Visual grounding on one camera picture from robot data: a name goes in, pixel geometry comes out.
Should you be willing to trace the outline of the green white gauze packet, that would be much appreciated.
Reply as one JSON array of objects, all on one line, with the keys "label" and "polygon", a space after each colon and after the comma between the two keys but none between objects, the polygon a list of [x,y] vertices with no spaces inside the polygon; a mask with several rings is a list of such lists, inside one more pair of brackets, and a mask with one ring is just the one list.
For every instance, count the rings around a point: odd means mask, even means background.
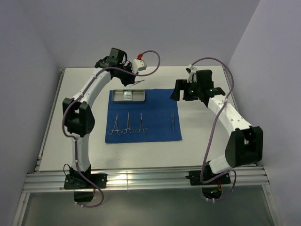
[{"label": "green white gauze packet", "polygon": [[132,101],[132,91],[131,90],[124,90],[123,91],[123,98],[124,98],[124,101]]}]

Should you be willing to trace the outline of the metal instrument tray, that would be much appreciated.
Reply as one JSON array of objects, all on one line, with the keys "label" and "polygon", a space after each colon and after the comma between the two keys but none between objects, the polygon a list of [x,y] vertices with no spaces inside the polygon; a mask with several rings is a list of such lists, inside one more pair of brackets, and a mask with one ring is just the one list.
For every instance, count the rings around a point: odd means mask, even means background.
[{"label": "metal instrument tray", "polygon": [[115,104],[140,104],[146,100],[144,89],[115,89],[111,101]]}]

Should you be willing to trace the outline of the steel fine pointed tweezers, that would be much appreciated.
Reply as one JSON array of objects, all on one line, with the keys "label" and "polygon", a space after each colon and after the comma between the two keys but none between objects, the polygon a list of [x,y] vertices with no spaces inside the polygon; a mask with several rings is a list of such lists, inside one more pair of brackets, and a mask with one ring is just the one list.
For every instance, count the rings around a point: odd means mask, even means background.
[{"label": "steel fine pointed tweezers", "polygon": [[175,120],[174,120],[174,113],[170,113],[171,116],[171,122],[172,122],[172,128],[173,132],[175,132]]}]

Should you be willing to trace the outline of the blue surgical drape cloth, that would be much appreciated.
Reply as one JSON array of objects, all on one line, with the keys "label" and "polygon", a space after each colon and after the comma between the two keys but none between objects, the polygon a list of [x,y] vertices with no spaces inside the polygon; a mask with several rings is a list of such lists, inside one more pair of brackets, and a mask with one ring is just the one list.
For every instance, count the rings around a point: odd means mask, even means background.
[{"label": "blue surgical drape cloth", "polygon": [[[115,104],[111,101],[112,90],[109,92],[105,143],[143,143],[181,141],[177,102],[170,99],[172,89],[146,89],[146,100],[140,104]],[[108,134],[114,126],[118,114],[118,129],[127,127],[127,113],[130,113],[131,128],[135,131],[140,127],[140,113],[143,115],[143,126],[147,133]],[[174,113],[175,132],[173,132],[170,113]]]}]

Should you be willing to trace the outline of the steel hemostat forceps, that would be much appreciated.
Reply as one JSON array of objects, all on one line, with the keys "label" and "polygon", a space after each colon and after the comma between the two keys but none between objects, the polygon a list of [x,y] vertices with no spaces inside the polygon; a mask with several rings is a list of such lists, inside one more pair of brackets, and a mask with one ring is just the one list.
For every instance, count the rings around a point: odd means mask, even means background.
[{"label": "steel hemostat forceps", "polygon": [[135,132],[135,130],[133,128],[131,128],[131,124],[130,124],[130,113],[127,113],[127,127],[125,129],[122,130],[122,134],[133,134]]}]

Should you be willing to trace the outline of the steel surgical scissors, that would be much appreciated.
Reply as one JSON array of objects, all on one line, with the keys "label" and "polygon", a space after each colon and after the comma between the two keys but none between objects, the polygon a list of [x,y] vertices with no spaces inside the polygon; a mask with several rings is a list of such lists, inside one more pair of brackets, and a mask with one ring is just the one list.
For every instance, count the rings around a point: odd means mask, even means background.
[{"label": "steel surgical scissors", "polygon": [[143,126],[143,115],[140,113],[140,127],[136,129],[136,134],[147,133],[147,129]]}]

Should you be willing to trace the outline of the steel needle holder forceps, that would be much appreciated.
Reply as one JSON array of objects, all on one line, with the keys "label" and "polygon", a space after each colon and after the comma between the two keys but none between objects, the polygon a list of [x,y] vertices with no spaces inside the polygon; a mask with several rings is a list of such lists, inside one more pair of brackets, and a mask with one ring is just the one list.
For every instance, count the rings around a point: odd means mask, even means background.
[{"label": "steel needle holder forceps", "polygon": [[114,126],[112,129],[108,130],[109,135],[112,135],[114,132],[117,133],[118,135],[122,134],[122,131],[118,129],[118,117],[119,117],[118,114],[116,114]]}]

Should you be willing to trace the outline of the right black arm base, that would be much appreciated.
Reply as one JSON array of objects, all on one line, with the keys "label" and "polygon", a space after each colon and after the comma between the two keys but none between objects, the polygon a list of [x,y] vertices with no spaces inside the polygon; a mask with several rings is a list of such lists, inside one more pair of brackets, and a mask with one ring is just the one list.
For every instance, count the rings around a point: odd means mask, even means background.
[{"label": "right black arm base", "polygon": [[[201,170],[191,170],[189,171],[189,174],[185,176],[186,179],[190,181],[191,186],[199,186],[199,185],[228,185],[231,183],[230,175],[229,173],[224,174],[215,180],[212,180],[209,183],[201,182]],[[209,164],[205,165],[204,173],[203,173],[203,180],[208,181],[212,179],[213,177],[217,176],[217,174],[214,174],[209,166]]]}]

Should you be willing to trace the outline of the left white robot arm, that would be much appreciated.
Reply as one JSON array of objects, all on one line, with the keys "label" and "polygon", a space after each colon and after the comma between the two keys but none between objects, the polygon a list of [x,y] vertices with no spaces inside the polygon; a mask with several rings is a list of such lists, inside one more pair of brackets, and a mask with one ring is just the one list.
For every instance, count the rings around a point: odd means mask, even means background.
[{"label": "left white robot arm", "polygon": [[95,126],[92,105],[97,96],[113,77],[120,79],[124,86],[134,84],[136,74],[146,67],[142,54],[128,62],[126,52],[112,48],[108,56],[96,62],[95,70],[83,88],[72,98],[63,100],[62,129],[72,140],[73,156],[65,189],[90,188],[97,183],[91,175],[88,154],[89,135]]}]

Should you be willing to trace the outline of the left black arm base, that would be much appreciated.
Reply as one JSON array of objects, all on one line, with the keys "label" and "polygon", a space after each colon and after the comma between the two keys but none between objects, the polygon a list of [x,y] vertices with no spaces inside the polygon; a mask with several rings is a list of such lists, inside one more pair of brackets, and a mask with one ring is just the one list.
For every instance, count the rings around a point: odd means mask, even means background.
[{"label": "left black arm base", "polygon": [[[87,178],[97,185],[100,189],[106,187],[107,174],[96,173],[91,174]],[[65,190],[74,190],[73,198],[76,202],[87,203],[92,201],[96,192],[96,187],[86,181],[80,174],[70,175],[65,177],[63,188]]]}]

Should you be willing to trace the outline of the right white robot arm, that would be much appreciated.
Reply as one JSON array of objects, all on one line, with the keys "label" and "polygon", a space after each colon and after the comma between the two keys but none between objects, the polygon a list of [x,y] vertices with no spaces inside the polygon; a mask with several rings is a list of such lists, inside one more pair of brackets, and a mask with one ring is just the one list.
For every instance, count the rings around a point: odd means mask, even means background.
[{"label": "right white robot arm", "polygon": [[201,101],[216,115],[214,124],[220,121],[229,135],[224,154],[207,162],[205,172],[217,175],[241,165],[261,161],[263,156],[261,127],[252,126],[228,102],[226,93],[220,87],[214,86],[211,70],[198,70],[194,66],[186,70],[188,78],[176,80],[170,98],[179,101],[182,91],[185,101]]}]

